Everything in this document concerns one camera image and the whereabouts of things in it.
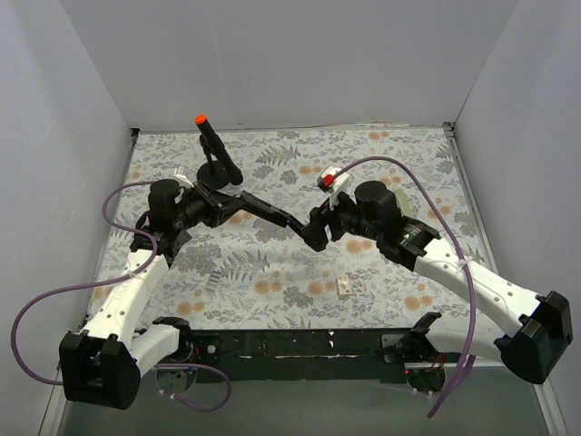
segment gray wall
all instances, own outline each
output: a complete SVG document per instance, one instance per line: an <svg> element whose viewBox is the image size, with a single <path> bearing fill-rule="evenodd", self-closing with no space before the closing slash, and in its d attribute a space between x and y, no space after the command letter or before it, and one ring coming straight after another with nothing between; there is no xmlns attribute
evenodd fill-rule
<svg viewBox="0 0 581 436"><path fill-rule="evenodd" d="M458 119L500 271L572 304L576 341L551 377L581 434L581 3L521 0Z"/></svg>
<svg viewBox="0 0 581 436"><path fill-rule="evenodd" d="M516 0L61 0L143 130L454 121Z"/></svg>
<svg viewBox="0 0 581 436"><path fill-rule="evenodd" d="M122 179L129 130L57 0L0 0L0 433L37 434L50 389L10 352L20 308L93 278L107 226L100 203ZM56 375L58 344L87 291L24 318L25 359Z"/></svg>

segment cable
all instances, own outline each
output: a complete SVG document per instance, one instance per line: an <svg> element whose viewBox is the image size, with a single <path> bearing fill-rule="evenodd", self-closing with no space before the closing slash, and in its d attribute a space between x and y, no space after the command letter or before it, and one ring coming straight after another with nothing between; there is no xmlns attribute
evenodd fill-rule
<svg viewBox="0 0 581 436"><path fill-rule="evenodd" d="M462 382L469 376L470 372L472 371L472 366L473 366L474 362L472 362L472 364L470 364L470 360L467 361L467 357L468 357L468 352L470 351L470 345L472 344L472 339L474 338L474 330L476 329L476 291L474 289L474 280L472 279L472 274L470 273L468 263L466 262L466 257L464 256L464 253L462 252L462 247L460 246L460 242L458 241L458 238L454 235L454 233L452 232L452 229L450 229L450 227L448 226L448 223L446 223L446 220L444 219L442 214L439 212L439 210L436 207L436 205L434 204L434 202L432 202L431 198L429 198L428 192L424 189L424 187L419 182L418 178L413 174L413 172L410 171L410 169L406 165L404 165L400 161L397 161L391 157L386 157L386 156L365 157L363 159L359 159L359 160L352 162L352 163L348 164L347 166L343 167L343 169L341 169L338 173L335 173L332 176L333 180L336 179L337 177L339 177L340 175L342 175L343 173L346 173L351 168L354 168L358 165L364 164L364 163L369 162L369 161L385 161L385 162L390 162L392 164L394 163L399 168L401 168L404 171L404 173L406 173L409 176L409 178L416 184L419 191L426 199L426 202L428 202L429 207L431 207L434 214L438 217L438 221L440 222L440 224L442 224L442 226L446 230L446 233L448 234L450 241L454 245L454 249L456 250L456 255L458 256L460 262L464 263L462 265L462 270L464 271L464 274L466 275L466 281L468 283L468 302L470 305L470 316L469 316L469 321L468 321L468 333L466 335L466 341L464 342L464 346L462 347L462 353L460 354L460 358L458 360L458 364L456 365L456 369L454 370L454 373L452 374L452 377L450 378L449 382L446 383L446 386L444 386L444 389L442 390L441 394L439 395L438 400L436 401L436 404L434 404L434 407L432 407L432 409L428 413L428 418L431 418L438 411L438 409L440 408L440 406L442 405L444 400L450 395L450 393L452 393L460 384L462 384Z"/></svg>
<svg viewBox="0 0 581 436"><path fill-rule="evenodd" d="M199 363L158 363L157 365L155 365L155 368L157 368L157 369L162 369L162 368L170 368L170 369L173 369L173 368L196 368L198 370L206 370L206 371L213 372L214 374L220 375L224 379L224 381L226 382L226 387L227 387L228 391L226 392L226 395L224 396L222 401L220 401L218 404L216 404L215 406L212 406L212 407L199 406L198 404L194 404L193 402L189 401L188 399L186 399L185 397L183 397L177 393L172 393L172 392L166 391L164 389L160 389L161 392L166 394L171 399L177 400L177 401L185 404L186 406L189 406L192 409L195 409L196 411L204 411L204 412L217 411L217 410L221 409L224 406L224 404L226 404L228 402L228 400L230 399L230 396L232 394L232 382L230 381L228 376L224 372L222 372L219 369L214 368L212 366L201 365Z"/></svg>
<svg viewBox="0 0 581 436"><path fill-rule="evenodd" d="M129 274L122 275L121 277L117 277L115 279L103 280L102 282L93 282L93 283L85 283L85 284L76 284L73 286L65 286L64 288L58 288L58 289L54 289L54 290L49 291L49 292L41 293L37 297L33 298L33 300L28 302L25 305L25 307L23 307L20 310L20 312L16 315L16 318L12 324L12 330L10 331L10 348L12 348L12 354L14 355L14 357L16 359L16 363L18 363L18 366L20 366L20 368L22 368L22 370L26 374L28 374L30 377L32 377L33 379L35 379L41 383L50 384L53 386L62 386L63 385L62 381L51 380L51 379L47 379L41 375L38 375L36 372L31 370L28 367L28 365L26 365L25 361L23 360L22 356L20 355L20 351L18 350L18 343L16 342L16 333L18 331L18 325L20 324L22 317L25 316L25 313L28 312L28 310L31 307L33 307L35 304L37 304L41 300L44 300L45 298L48 298L48 297L52 297L53 295L57 295L59 293L70 292L70 291L81 291L82 289L91 289L91 288L94 288L97 286L108 286L111 284L117 284L117 283L123 282L123 281L129 279L130 277L132 277L133 275L140 273L145 268L147 268L151 262L153 262L153 259L155 258L155 255L157 254L157 241L155 241L155 238L153 238L153 236L151 236L150 234L143 232L139 229L133 229L131 227L127 227L125 225L116 223L111 218L109 218L109 216L107 215L107 207L109 206L109 202L120 191L122 191L123 189L126 189L126 188L132 188L134 186L145 186L145 185L152 184L152 183L153 182L136 182L136 183L125 184L125 185L115 189L112 193L110 193L107 196L107 198L105 199L105 201L103 202L103 207L101 208L101 213L103 214L103 218L111 226L116 227L117 229L125 230L126 232L136 233L136 234L139 234L141 236L145 236L146 238L148 238L152 242L152 255L139 268L137 268L135 271L132 271Z"/></svg>

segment small white box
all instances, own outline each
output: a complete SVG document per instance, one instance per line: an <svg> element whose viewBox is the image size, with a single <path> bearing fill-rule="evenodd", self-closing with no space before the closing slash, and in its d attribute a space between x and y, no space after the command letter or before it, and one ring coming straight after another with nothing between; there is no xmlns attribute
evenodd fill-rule
<svg viewBox="0 0 581 436"><path fill-rule="evenodd" d="M340 300L348 299L352 293L353 291L351 290L349 277L347 275L340 275L337 277L337 295Z"/></svg>

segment gray floor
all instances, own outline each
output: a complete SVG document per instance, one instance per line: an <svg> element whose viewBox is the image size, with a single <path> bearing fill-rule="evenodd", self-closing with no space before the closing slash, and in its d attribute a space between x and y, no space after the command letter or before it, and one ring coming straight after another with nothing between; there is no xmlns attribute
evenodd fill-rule
<svg viewBox="0 0 581 436"><path fill-rule="evenodd" d="M223 390L194 385L186 396L211 405ZM433 402L373 381L247 381L222 410L200 413L160 395L148 374L127 411L67 403L59 435L548 434L533 386L502 367L475 368L429 420Z"/></svg>

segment floral tablecloth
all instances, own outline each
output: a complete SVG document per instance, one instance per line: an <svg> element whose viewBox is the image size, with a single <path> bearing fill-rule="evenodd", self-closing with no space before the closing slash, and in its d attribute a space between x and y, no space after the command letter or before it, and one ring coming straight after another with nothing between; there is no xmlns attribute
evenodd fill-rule
<svg viewBox="0 0 581 436"><path fill-rule="evenodd" d="M198 134L140 134L126 182L169 177L176 165L191 178L204 162ZM224 133L221 138L244 174L240 187L306 222L325 194L316 185L321 170L371 154L406 164L424 184L468 255L484 263L477 227L463 194L442 129L304 130ZM399 168L368 163L354 169L357 184L381 180L405 190L414 214L442 231L413 182ZM116 220L132 225L147 209L146 188L123 194ZM371 241L345 235L315 253L288 229L237 213L225 225L190 230L173 267L143 312L139 327L158 316L180 316L196 329L409 327L430 311L466 322L468 305L428 279L385 261ZM132 236L112 230L99 279L121 273ZM222 274L219 289L205 290L210 274ZM340 300L338 275L353 290ZM97 288L89 307L95 314L110 288Z"/></svg>

